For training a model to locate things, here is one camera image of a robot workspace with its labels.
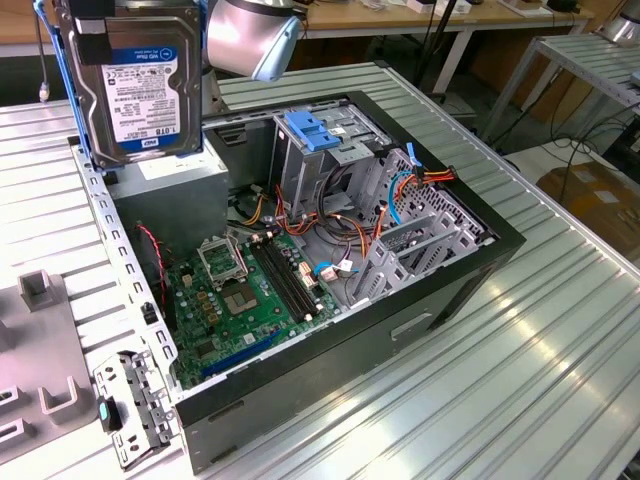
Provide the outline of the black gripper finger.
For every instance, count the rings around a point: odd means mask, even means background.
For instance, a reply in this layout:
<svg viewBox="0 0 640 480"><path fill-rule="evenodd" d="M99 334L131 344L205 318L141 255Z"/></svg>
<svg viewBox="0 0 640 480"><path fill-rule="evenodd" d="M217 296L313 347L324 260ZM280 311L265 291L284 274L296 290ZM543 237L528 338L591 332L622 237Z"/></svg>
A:
<svg viewBox="0 0 640 480"><path fill-rule="evenodd" d="M82 65L109 65L113 50L106 20L115 16L112 0L71 0L69 10Z"/></svg>

